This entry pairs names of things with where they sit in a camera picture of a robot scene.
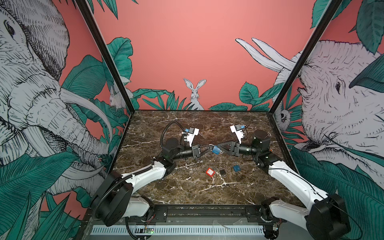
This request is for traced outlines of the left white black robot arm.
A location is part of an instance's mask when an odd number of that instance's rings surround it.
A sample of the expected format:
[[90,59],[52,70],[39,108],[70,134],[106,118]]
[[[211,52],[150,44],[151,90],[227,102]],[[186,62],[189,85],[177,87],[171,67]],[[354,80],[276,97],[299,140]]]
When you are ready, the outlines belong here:
[[176,160],[197,159],[214,149],[214,146],[209,145],[202,151],[201,147],[183,146],[176,138],[170,138],[148,166],[122,175],[112,171],[92,198],[92,218],[102,221],[107,227],[129,217],[139,217],[141,221],[148,222],[155,215],[155,205],[148,198],[134,197],[133,194],[144,186],[168,176],[176,168]]

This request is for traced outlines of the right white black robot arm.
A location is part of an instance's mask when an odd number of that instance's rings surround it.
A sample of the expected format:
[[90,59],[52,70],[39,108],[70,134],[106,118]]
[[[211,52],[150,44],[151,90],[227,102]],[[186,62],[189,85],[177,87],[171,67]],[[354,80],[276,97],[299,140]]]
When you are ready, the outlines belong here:
[[213,147],[213,153],[251,156],[262,171],[283,184],[304,205],[288,204],[277,197],[263,201],[259,210],[260,218],[265,223],[273,223],[264,227],[267,239],[277,238],[277,220],[285,220],[303,228],[315,240],[337,240],[351,231],[344,199],[338,194],[328,194],[294,172],[270,150],[271,138],[267,132],[256,130],[250,144],[242,142],[243,131],[235,133],[238,141],[217,144]]

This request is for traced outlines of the blue padlock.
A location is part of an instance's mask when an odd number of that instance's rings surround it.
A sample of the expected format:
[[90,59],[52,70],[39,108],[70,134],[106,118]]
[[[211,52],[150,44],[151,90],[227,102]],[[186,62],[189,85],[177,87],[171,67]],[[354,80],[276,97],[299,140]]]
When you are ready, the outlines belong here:
[[241,168],[238,165],[233,166],[234,172],[240,172]]
[[213,146],[212,152],[219,155],[221,153],[221,149],[218,146]]

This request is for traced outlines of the red safety padlock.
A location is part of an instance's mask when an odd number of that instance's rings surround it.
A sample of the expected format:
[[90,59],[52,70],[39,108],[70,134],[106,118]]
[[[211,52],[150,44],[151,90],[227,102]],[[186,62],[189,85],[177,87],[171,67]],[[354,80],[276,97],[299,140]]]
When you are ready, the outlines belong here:
[[207,174],[209,177],[213,178],[213,176],[216,174],[216,172],[215,172],[213,169],[208,168],[208,169],[206,170],[206,174]]

